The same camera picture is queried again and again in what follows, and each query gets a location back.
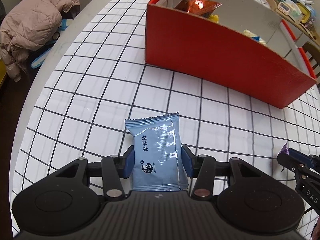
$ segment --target hand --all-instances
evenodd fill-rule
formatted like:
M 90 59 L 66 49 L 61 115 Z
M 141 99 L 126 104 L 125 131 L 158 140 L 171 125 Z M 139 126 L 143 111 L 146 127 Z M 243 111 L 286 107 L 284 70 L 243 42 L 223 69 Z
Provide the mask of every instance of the hand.
M 317 225 L 312 234 L 312 240 L 318 240 L 318 238 L 320 238 L 320 217 L 318 218 Z

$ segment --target orange foil package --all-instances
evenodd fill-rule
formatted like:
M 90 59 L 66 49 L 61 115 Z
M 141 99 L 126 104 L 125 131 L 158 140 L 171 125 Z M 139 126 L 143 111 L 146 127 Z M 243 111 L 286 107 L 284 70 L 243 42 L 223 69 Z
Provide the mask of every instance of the orange foil package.
M 222 3 L 210 0 L 182 0 L 175 9 L 209 18 Z

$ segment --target blue snack package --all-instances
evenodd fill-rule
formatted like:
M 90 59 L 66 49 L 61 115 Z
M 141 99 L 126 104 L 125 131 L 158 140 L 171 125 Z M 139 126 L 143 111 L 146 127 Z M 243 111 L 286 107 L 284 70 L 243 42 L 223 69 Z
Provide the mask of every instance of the blue snack package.
M 181 161 L 179 113 L 124 122 L 134 137 L 133 190 L 187 189 L 188 179 Z

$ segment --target ribbed black surface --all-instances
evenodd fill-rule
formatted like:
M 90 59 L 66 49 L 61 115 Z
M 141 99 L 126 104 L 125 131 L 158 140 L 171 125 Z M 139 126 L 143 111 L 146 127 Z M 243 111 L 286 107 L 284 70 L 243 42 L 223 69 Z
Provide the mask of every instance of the ribbed black surface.
M 296 232 L 256 236 L 223 221 L 209 202 L 192 200 L 186 191 L 132 192 L 108 203 L 89 226 L 65 236 L 35 236 L 23 232 L 17 240 L 302 240 Z

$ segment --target jacket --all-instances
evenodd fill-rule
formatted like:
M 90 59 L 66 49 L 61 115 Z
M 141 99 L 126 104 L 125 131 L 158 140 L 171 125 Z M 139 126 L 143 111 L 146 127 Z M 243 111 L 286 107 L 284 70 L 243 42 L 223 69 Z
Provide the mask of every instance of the jacket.
M 60 26 L 60 12 L 68 12 L 79 0 L 23 0 L 4 18 L 0 27 L 0 52 L 8 75 L 20 80 L 28 51 L 41 48 Z

